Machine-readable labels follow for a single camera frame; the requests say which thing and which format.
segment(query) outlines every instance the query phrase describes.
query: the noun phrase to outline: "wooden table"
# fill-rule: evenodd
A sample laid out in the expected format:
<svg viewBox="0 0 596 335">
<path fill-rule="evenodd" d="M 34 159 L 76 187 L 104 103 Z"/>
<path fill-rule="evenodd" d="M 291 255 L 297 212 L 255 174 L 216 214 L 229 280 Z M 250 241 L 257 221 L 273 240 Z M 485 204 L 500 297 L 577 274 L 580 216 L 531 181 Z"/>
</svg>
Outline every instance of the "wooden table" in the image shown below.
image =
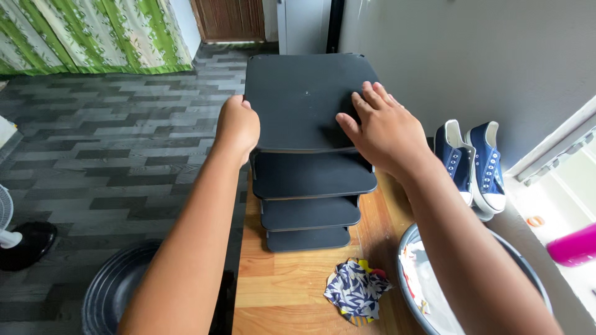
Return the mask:
<svg viewBox="0 0 596 335">
<path fill-rule="evenodd" d="M 399 239 L 413 223 L 412 210 L 393 177 L 379 170 L 376 175 L 377 189 L 360 198 L 362 220 L 350 227 L 348 246 L 288 253 L 268 251 L 249 177 L 234 335 L 425 334 L 406 306 L 395 264 Z M 380 320 L 363 327 L 346 321 L 323 296 L 327 277 L 349 257 L 366 259 L 370 268 L 385 270 L 394 285 L 379 300 Z"/>
</svg>

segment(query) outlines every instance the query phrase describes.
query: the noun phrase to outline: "black shelf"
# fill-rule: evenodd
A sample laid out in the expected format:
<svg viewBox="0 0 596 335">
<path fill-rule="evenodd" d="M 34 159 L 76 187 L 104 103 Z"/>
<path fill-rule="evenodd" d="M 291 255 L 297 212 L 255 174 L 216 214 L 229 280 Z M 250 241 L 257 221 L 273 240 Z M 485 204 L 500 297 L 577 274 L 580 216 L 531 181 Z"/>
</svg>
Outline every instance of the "black shelf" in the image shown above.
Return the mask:
<svg viewBox="0 0 596 335">
<path fill-rule="evenodd" d="M 359 122 L 352 92 L 378 81 L 359 54 L 256 55 L 246 69 L 244 96 L 260 119 L 257 149 L 320 153 L 353 149 L 335 120 L 344 112 Z"/>
<path fill-rule="evenodd" d="M 267 248 L 272 252 L 330 249 L 348 244 L 347 227 L 267 232 Z"/>
<path fill-rule="evenodd" d="M 353 196 L 377 188 L 373 167 L 358 153 L 251 157 L 253 193 L 265 200 Z"/>
<path fill-rule="evenodd" d="M 261 225 L 268 231 L 353 226 L 361 217 L 358 197 L 262 200 Z"/>
</svg>

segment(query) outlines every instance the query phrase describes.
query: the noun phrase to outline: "pink container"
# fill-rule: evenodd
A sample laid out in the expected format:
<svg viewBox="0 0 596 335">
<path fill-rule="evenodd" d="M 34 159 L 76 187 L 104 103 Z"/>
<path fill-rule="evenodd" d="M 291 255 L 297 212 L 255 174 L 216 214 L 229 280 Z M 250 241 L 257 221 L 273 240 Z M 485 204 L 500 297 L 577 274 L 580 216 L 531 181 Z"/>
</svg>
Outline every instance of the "pink container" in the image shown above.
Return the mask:
<svg viewBox="0 0 596 335">
<path fill-rule="evenodd" d="M 596 258 L 596 223 L 547 244 L 551 258 L 574 267 Z"/>
</svg>

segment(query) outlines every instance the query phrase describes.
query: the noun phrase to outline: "crumpled fabric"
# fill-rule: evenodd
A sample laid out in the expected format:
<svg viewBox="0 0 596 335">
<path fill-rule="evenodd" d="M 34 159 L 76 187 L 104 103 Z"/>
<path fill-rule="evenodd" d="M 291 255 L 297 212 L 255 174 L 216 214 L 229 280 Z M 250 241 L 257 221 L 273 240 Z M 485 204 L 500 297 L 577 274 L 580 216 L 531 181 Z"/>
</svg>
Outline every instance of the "crumpled fabric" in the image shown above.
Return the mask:
<svg viewBox="0 0 596 335">
<path fill-rule="evenodd" d="M 364 259 L 350 258 L 336 266 L 323 295 L 344 318 L 361 326 L 378 320 L 378 299 L 392 287 L 383 270 L 370 269 Z"/>
</svg>

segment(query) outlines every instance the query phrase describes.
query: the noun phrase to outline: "navy blue sneaker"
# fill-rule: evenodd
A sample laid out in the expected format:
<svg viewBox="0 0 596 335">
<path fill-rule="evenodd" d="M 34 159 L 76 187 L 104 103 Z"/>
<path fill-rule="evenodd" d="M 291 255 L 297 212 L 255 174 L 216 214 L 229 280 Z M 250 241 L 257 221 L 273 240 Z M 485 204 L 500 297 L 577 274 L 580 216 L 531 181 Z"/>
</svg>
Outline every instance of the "navy blue sneaker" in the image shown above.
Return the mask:
<svg viewBox="0 0 596 335">
<path fill-rule="evenodd" d="M 434 154 L 443 162 L 461 197 L 470 206 L 473 198 L 470 180 L 474 172 L 472 158 L 476 155 L 476 149 L 461 139 L 457 120 L 449 120 L 437 129 L 434 135 Z"/>
<path fill-rule="evenodd" d="M 505 190 L 501 173 L 501 154 L 496 150 L 496 130 L 499 124 L 491 121 L 472 128 L 465 134 L 465 142 L 476 148 L 472 193 L 476 205 L 487 213 L 501 213 L 505 209 Z"/>
</svg>

